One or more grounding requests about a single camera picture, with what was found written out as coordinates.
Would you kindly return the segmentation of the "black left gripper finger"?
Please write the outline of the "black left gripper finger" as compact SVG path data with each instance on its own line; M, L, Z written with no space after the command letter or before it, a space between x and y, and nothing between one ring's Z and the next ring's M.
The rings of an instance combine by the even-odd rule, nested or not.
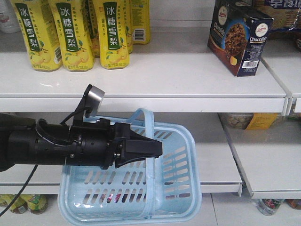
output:
M115 154L115 168L119 168L146 158L158 158L162 155L162 142L131 131L130 138L123 138L118 142Z

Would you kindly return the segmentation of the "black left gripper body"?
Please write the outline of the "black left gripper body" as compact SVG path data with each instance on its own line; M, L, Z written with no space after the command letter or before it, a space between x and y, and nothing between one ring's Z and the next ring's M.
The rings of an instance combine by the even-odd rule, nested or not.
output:
M100 119L97 123L84 122L71 126L70 139L73 144L65 157L65 165L99 166L108 169L115 165L119 168L131 163L131 155L126 144L131 138L130 125Z

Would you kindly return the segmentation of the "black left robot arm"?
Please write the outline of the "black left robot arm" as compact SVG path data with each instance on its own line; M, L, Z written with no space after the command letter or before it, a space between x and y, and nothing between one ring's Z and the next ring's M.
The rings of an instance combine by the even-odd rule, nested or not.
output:
M158 158L162 143L141 136L130 124L100 118L71 126L48 124L7 113L0 115L0 170L16 164L110 166Z

